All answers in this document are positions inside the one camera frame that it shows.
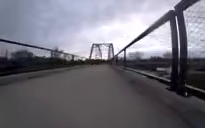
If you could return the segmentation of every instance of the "bridge deck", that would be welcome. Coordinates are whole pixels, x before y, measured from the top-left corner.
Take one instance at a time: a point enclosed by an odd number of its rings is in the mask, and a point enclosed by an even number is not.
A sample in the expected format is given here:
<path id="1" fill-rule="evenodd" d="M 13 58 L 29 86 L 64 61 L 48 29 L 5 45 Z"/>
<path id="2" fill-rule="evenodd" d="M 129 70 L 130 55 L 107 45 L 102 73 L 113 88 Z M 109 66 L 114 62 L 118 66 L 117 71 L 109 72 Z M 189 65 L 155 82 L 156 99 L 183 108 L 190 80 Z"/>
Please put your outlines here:
<path id="1" fill-rule="evenodd" d="M 107 65 L 0 86 L 0 128 L 191 127 L 143 86 Z"/>

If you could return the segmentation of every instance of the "sky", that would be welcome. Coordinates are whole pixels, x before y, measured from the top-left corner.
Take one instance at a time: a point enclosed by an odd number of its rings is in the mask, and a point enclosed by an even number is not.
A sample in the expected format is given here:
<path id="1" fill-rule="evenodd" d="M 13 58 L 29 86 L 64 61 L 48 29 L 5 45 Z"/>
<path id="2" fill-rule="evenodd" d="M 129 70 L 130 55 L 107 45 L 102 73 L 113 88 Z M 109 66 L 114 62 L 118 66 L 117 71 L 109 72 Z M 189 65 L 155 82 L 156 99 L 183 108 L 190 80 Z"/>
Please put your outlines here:
<path id="1" fill-rule="evenodd" d="M 117 53 L 177 2 L 179 0 L 0 0 L 0 38 L 58 47 L 85 57 L 89 56 L 92 43 L 113 43 Z M 141 43 L 135 48 L 159 51 L 159 47 L 154 46 Z"/>

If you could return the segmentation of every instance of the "wire mesh fence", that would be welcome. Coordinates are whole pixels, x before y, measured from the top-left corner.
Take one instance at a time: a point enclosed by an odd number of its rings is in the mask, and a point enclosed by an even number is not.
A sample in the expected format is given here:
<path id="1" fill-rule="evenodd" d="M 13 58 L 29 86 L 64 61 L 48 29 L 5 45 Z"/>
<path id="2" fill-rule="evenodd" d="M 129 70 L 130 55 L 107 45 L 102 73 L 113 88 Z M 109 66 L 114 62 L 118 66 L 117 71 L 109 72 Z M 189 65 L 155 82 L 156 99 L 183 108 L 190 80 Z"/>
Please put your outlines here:
<path id="1" fill-rule="evenodd" d="M 116 55 L 118 64 L 170 79 L 179 94 L 192 89 L 204 97 L 205 0 L 182 0 L 170 11 L 174 17 L 160 18 Z"/>
<path id="2" fill-rule="evenodd" d="M 171 78 L 171 32 L 167 22 L 126 49 L 126 67 Z"/>
<path id="3" fill-rule="evenodd" d="M 84 64 L 63 51 L 0 39 L 0 76 Z"/>
<path id="4" fill-rule="evenodd" d="M 187 84 L 205 89 L 205 0 L 184 11 L 188 38 Z"/>

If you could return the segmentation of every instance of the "metal railing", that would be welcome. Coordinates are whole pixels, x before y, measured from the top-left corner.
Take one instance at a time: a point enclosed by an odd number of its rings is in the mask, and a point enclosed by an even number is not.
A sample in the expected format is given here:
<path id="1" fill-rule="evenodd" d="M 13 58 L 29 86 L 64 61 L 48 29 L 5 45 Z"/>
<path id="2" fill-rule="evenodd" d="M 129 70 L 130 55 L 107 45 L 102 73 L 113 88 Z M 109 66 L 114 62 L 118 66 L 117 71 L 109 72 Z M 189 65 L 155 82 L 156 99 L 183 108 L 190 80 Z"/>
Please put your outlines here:
<path id="1" fill-rule="evenodd" d="M 0 76 L 84 64 L 86 58 L 16 41 L 0 39 Z"/>
<path id="2" fill-rule="evenodd" d="M 119 51 L 113 63 L 169 84 L 178 94 L 204 95 L 204 45 L 205 0 L 182 0 Z M 163 54 L 153 50 L 151 55 L 153 47 Z"/>

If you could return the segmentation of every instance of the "cloudy sky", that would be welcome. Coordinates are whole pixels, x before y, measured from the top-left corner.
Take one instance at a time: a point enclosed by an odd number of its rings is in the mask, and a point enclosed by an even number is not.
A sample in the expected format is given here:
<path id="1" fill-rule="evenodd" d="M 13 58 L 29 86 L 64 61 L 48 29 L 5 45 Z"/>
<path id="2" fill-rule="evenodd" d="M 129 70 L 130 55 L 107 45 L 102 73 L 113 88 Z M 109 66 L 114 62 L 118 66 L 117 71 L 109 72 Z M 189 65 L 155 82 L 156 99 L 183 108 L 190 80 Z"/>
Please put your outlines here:
<path id="1" fill-rule="evenodd" d="M 177 2 L 0 0 L 0 37 L 83 56 L 92 43 L 109 42 L 118 52 Z"/>

